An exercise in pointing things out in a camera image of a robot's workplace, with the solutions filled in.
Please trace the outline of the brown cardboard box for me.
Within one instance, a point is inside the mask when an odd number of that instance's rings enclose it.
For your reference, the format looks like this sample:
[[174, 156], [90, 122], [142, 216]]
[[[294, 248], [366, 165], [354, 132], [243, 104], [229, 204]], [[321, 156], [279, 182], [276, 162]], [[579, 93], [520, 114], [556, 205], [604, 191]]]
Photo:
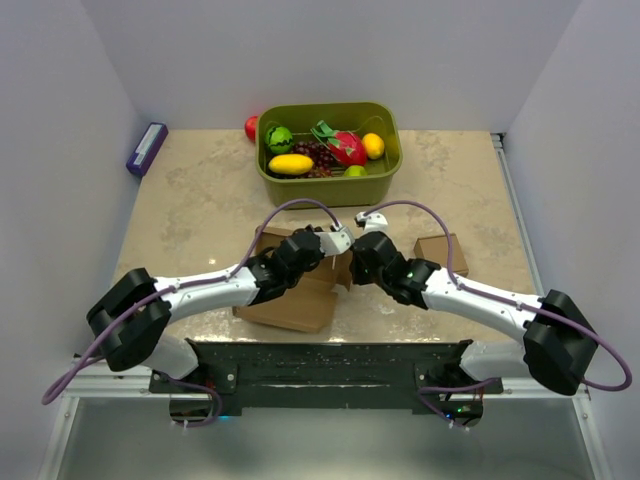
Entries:
[[267, 227], [259, 234], [247, 267], [260, 292], [249, 306], [235, 307], [243, 320], [306, 333], [331, 324], [338, 285], [348, 289], [352, 252], [336, 256], [320, 251], [319, 227], [294, 231]]

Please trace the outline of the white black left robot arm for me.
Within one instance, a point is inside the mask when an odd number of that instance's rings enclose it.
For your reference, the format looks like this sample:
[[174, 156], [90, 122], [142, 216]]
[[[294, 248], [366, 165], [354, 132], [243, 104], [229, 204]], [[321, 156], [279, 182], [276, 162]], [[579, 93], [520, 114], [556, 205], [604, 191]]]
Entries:
[[129, 271], [87, 313], [100, 354], [112, 371], [121, 372], [144, 364], [158, 347], [167, 346], [169, 365], [164, 370], [183, 391], [200, 390], [207, 368], [190, 344], [169, 341], [167, 325], [283, 296], [325, 258], [321, 234], [318, 228], [298, 229], [242, 265], [183, 279], [153, 277], [144, 268]]

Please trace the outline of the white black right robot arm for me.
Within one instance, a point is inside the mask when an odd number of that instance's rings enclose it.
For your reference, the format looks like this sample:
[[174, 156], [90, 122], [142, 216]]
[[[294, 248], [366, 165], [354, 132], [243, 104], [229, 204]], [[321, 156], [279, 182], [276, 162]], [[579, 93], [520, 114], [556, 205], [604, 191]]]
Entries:
[[383, 232], [357, 239], [350, 270], [357, 285], [375, 284], [402, 305], [462, 316], [523, 347], [533, 379], [566, 396], [576, 393], [596, 352], [593, 328], [575, 302], [551, 290], [517, 294], [460, 278], [429, 260], [405, 258]]

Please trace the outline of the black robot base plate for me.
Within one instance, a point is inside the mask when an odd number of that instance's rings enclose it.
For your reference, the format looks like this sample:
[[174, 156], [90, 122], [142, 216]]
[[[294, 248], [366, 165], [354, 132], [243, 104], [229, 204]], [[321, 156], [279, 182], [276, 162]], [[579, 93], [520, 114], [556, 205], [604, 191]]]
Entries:
[[170, 413], [200, 420], [206, 401], [182, 401], [196, 386], [215, 390], [222, 412], [248, 408], [396, 409], [431, 414], [440, 409], [465, 426], [484, 413], [483, 397], [496, 381], [472, 390], [459, 363], [470, 341], [458, 343], [235, 343], [193, 342], [198, 368], [183, 386], [155, 372], [154, 394], [171, 394]]

